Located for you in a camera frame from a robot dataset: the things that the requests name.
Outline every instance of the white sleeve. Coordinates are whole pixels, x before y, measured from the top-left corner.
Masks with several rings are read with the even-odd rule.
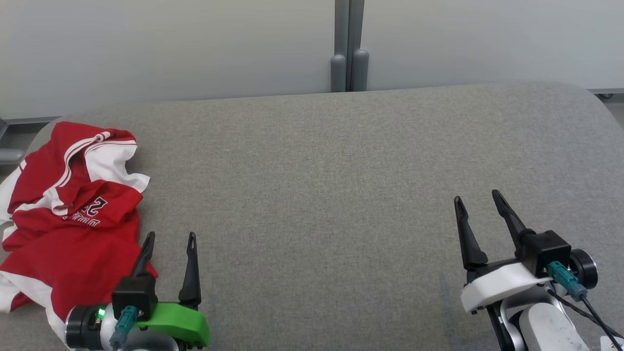
[[[125,162],[137,150],[135,141],[102,141],[85,150],[85,161],[91,181],[107,180],[133,187],[142,193],[150,177],[144,174],[128,174]]]
[[[11,203],[11,196],[13,195],[13,190],[15,189],[15,184],[17,183],[17,178],[22,174],[22,171],[18,167],[16,170],[11,173],[2,184],[0,184],[0,224],[4,224],[11,220],[11,215],[9,214],[9,204]]]

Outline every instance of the white label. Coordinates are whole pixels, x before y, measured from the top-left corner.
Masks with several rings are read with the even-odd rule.
[[[615,341],[620,344],[620,347],[624,348],[624,339],[615,337]],[[611,342],[611,339],[607,336],[600,337],[600,351],[613,351],[617,350],[615,345]]]

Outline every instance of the red fabric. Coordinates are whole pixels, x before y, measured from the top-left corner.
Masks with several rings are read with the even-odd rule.
[[[11,196],[9,212],[13,212],[17,229],[2,242],[3,249],[11,254],[0,270],[50,286],[52,306],[61,320],[75,305],[110,302],[119,279],[130,274],[140,251],[136,206],[143,195],[116,182],[90,181],[84,162],[84,148],[93,144],[89,142],[79,143],[80,149],[69,161],[71,176],[66,184],[56,187],[66,215],[55,215],[45,207],[18,207],[39,201],[68,173],[64,158],[76,150],[76,142],[104,131],[110,133],[108,140],[134,140],[127,131],[58,123],[51,141],[26,157]],[[151,265],[148,270],[157,275]],[[11,310],[28,302],[29,297],[20,293],[13,299]]]

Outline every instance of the black cube-shaped housing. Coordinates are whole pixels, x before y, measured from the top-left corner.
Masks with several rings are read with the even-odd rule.
[[[548,276],[548,264],[553,261],[568,267],[571,250],[570,244],[552,230],[527,234],[522,237],[520,261],[534,276],[544,278]]]
[[[138,320],[150,320],[158,303],[155,287],[156,278],[150,273],[121,278],[112,294],[115,319],[119,319],[126,306],[134,306],[143,312]]]

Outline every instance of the gray fabric surface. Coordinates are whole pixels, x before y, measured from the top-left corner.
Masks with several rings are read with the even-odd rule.
[[[127,129],[152,177],[157,293],[175,300],[198,235],[210,350],[495,350],[464,313],[453,210],[491,261],[513,255],[490,192],[598,262],[590,301],[624,332],[624,131],[587,91],[484,84],[157,102],[68,121]],[[33,142],[49,139],[47,126]],[[593,350],[602,334],[570,313]],[[61,350],[43,311],[0,315],[7,349]]]

